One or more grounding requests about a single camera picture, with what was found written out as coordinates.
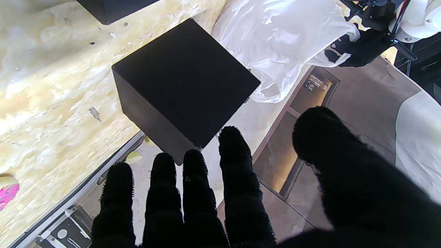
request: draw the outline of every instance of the pink object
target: pink object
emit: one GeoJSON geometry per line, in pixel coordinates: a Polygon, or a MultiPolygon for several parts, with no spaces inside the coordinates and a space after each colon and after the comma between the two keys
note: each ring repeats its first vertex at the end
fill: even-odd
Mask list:
{"type": "Polygon", "coordinates": [[[6,205],[14,199],[19,190],[19,184],[11,184],[0,188],[0,211],[2,211],[4,207],[6,207],[6,205]]]}

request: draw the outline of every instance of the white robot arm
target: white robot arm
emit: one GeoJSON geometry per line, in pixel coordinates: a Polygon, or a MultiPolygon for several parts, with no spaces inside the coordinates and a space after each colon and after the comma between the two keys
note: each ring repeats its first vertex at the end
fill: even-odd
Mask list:
{"type": "MultiPolygon", "coordinates": [[[[441,0],[407,1],[409,3],[395,34],[395,39],[405,43],[414,43],[441,31],[441,0]]],[[[406,1],[398,7],[396,18],[389,25],[389,31],[392,32],[405,4],[406,1]]]]}

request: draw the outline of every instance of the black cube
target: black cube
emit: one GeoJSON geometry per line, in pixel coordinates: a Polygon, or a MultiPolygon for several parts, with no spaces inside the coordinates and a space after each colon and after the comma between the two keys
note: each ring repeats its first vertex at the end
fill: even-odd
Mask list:
{"type": "Polygon", "coordinates": [[[192,19],[112,68],[124,114],[178,165],[186,151],[203,149],[260,84],[192,19]]]}
{"type": "Polygon", "coordinates": [[[77,0],[99,22],[108,25],[158,0],[77,0]]]}

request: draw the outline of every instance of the cable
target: cable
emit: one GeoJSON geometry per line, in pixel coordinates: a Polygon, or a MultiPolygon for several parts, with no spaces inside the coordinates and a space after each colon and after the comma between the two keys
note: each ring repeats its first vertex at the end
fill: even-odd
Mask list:
{"type": "Polygon", "coordinates": [[[390,33],[391,37],[395,38],[395,34],[397,33],[398,28],[400,27],[401,20],[403,19],[404,13],[405,13],[407,7],[409,6],[410,2],[411,2],[411,0],[404,0],[403,7],[401,8],[400,14],[398,15],[398,18],[396,19],[396,23],[393,26],[392,32],[390,33]]]}

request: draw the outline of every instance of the beige marble table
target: beige marble table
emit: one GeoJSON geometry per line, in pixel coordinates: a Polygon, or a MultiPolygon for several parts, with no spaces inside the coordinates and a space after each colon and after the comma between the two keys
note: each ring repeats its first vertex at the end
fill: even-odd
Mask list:
{"type": "Polygon", "coordinates": [[[0,1],[0,174],[21,186],[1,248],[138,132],[111,65],[189,17],[210,32],[224,3],[160,0],[104,26],[76,1],[0,1]]]}

